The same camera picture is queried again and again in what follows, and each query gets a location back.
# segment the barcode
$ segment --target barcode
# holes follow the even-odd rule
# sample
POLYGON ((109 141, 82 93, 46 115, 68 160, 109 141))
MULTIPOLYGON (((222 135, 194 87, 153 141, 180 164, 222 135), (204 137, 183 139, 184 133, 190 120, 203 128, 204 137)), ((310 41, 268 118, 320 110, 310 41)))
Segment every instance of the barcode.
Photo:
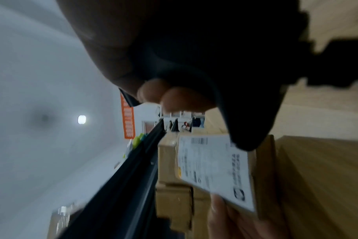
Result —
POLYGON ((208 144, 208 138, 192 138, 191 144, 196 145, 207 145, 208 144))

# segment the ceiling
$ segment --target ceiling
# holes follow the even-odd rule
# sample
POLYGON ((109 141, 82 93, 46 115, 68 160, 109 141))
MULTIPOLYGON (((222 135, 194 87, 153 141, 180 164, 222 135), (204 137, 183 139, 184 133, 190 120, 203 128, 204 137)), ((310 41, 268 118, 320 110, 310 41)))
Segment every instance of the ceiling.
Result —
MULTIPOLYGON (((2 2, 20 10, 19 1, 2 2)), ((47 16, 39 22, 72 37, 46 9, 18 13, 34 21, 47 16)), ((0 223, 119 142, 117 92, 83 48, 0 24, 0 223), (85 124, 77 123, 79 115, 85 124)))

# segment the orange sign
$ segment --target orange sign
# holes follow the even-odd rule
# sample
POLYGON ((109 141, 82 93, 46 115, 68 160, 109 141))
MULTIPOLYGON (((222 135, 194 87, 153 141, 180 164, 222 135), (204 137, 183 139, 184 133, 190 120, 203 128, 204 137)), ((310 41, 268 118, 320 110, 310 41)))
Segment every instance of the orange sign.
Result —
POLYGON ((133 114, 133 107, 130 107, 124 96, 120 93, 121 97, 121 112, 123 114, 124 138, 134 139, 136 136, 135 131, 135 115, 133 114))

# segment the floor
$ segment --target floor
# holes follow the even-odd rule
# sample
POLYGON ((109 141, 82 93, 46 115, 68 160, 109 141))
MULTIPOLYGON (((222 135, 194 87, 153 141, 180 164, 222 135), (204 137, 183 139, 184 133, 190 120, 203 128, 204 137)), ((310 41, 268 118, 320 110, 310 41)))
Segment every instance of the floor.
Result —
MULTIPOLYGON (((310 13, 310 38, 316 49, 337 37, 358 37, 358 0, 302 0, 310 13)), ((289 89, 271 131, 283 135, 358 140, 358 82, 348 90, 305 87, 289 89)))

